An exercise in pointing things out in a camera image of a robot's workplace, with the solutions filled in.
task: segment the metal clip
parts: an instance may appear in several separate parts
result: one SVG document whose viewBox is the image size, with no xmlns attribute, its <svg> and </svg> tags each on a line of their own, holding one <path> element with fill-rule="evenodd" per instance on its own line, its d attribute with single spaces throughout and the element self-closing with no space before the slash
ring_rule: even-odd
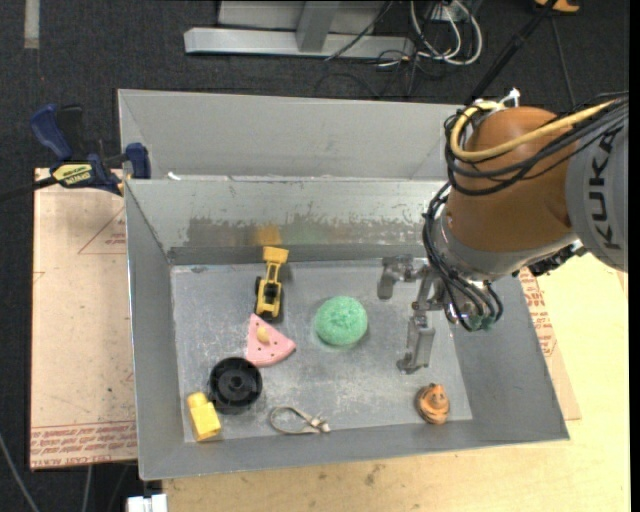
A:
<svg viewBox="0 0 640 512">
<path fill-rule="evenodd" d="M 279 412 L 282 411 L 291 411 L 303 420 L 307 422 L 305 426 L 303 426 L 300 430 L 289 430 L 282 428 L 276 424 L 275 418 Z M 301 411 L 300 409 L 296 409 L 295 407 L 283 405 L 279 407 L 275 407 L 271 411 L 271 415 L 269 416 L 269 422 L 271 426 L 276 429 L 278 432 L 282 434 L 320 434 L 330 432 L 331 429 L 326 420 L 320 418 L 320 416 L 311 416 L 306 412 Z"/>
</svg>

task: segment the orange object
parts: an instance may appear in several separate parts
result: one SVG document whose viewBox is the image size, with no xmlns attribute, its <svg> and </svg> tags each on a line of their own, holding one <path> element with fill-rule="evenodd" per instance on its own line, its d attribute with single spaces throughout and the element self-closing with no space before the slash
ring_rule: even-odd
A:
<svg viewBox="0 0 640 512">
<path fill-rule="evenodd" d="M 532 132 L 555 118 L 555 114 L 534 107 L 500 110 L 478 126 L 465 149 L 492 148 Z M 489 161 L 477 163 L 476 168 L 482 172 L 492 171 L 521 162 L 566 131 L 567 128 L 559 129 L 551 136 L 524 143 Z M 448 227 L 456 239 L 472 249 L 500 253 L 536 249 L 570 234 L 572 227 L 564 191 L 568 162 L 564 159 L 574 151 L 574 145 L 536 163 L 527 174 L 536 176 L 540 173 L 535 180 L 518 181 L 491 195 L 468 196 L 451 190 L 446 215 Z M 552 172 L 541 172 L 552 164 L 557 164 Z M 461 176 L 457 180 L 469 189 L 495 185 L 495 181 L 488 178 Z"/>
<path fill-rule="evenodd" d="M 540 7 L 544 7 L 544 5 L 548 1 L 549 0 L 536 0 L 536 3 Z M 579 9 L 580 5 L 578 5 L 577 0 L 558 0 L 558 2 L 556 2 L 556 5 L 553 6 L 554 11 L 561 11 L 566 13 L 577 12 Z"/>
<path fill-rule="evenodd" d="M 449 397 L 442 384 L 431 383 L 421 388 L 416 395 L 418 414 L 428 423 L 442 425 L 449 416 Z"/>
</svg>

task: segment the blue clamp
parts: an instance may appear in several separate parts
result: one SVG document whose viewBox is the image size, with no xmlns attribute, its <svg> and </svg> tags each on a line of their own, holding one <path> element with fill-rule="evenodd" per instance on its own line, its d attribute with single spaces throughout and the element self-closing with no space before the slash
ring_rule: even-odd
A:
<svg viewBox="0 0 640 512">
<path fill-rule="evenodd" d="M 132 178 L 151 177 L 148 152 L 140 143 L 129 144 L 123 154 L 105 160 L 96 153 L 82 154 L 80 159 L 74 159 L 74 152 L 83 146 L 80 140 L 81 115 L 82 110 L 79 107 L 68 107 L 58 111 L 56 105 L 50 103 L 31 116 L 33 134 L 43 146 L 51 149 L 57 158 L 56 163 L 49 169 L 50 181 L 57 182 L 65 188 L 92 187 L 121 195 L 122 180 L 111 172 L 110 166 L 125 161 L 131 162 Z M 61 120 L 65 121 L 64 130 L 60 128 Z M 69 135 L 77 139 L 73 140 L 72 144 L 69 143 Z"/>
</svg>

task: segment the clamp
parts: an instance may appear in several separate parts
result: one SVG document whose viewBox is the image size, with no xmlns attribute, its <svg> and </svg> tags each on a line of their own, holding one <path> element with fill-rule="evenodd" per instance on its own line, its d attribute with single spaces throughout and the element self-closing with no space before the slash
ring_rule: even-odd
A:
<svg viewBox="0 0 640 512">
<path fill-rule="evenodd" d="M 2 193 L 0 201 L 56 184 L 64 188 L 89 187 L 123 195 L 122 180 L 111 171 L 111 166 L 125 162 L 132 169 L 127 178 L 151 177 L 148 152 L 140 143 L 131 143 L 124 153 L 108 159 L 102 156 L 101 144 L 100 154 L 86 151 L 82 137 L 82 108 L 79 105 L 58 109 L 55 104 L 47 104 L 31 116 L 29 124 L 38 142 L 53 151 L 56 162 L 49 168 L 47 178 Z"/>
<path fill-rule="evenodd" d="M 378 281 L 378 298 L 389 300 L 393 296 L 393 286 L 396 282 L 413 283 L 420 280 L 418 296 L 411 303 L 413 314 L 407 328 L 406 352 L 404 357 L 396 362 L 403 374 L 411 374 L 429 366 L 436 334 L 430 325 L 429 314 L 443 309 L 442 281 L 429 269 L 427 262 L 421 263 L 421 266 L 416 266 L 411 254 L 383 258 L 382 276 Z"/>
</svg>

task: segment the green sponge ball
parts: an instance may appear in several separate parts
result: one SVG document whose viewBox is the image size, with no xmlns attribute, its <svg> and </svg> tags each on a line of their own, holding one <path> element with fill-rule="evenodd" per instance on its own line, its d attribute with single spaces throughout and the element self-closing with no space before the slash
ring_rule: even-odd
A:
<svg viewBox="0 0 640 512">
<path fill-rule="evenodd" d="M 367 312 L 360 302 L 351 297 L 333 297 L 316 313 L 316 333 L 329 345 L 351 345 L 367 331 Z"/>
</svg>

